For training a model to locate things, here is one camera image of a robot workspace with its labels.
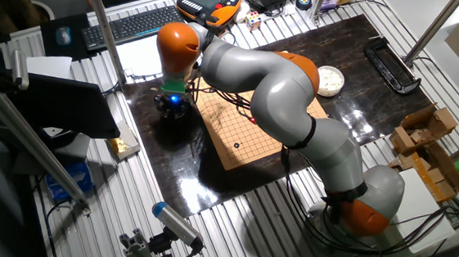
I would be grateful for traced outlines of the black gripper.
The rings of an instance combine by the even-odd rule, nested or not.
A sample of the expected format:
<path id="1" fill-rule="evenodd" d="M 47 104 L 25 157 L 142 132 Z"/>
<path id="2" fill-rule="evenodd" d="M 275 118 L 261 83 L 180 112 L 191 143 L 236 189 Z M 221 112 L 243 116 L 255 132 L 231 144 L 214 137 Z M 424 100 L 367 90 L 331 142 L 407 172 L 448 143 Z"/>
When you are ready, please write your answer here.
<path id="1" fill-rule="evenodd" d="M 155 108 L 162 116 L 185 115 L 191 108 L 191 103 L 184 95 L 160 94 L 155 95 Z"/>

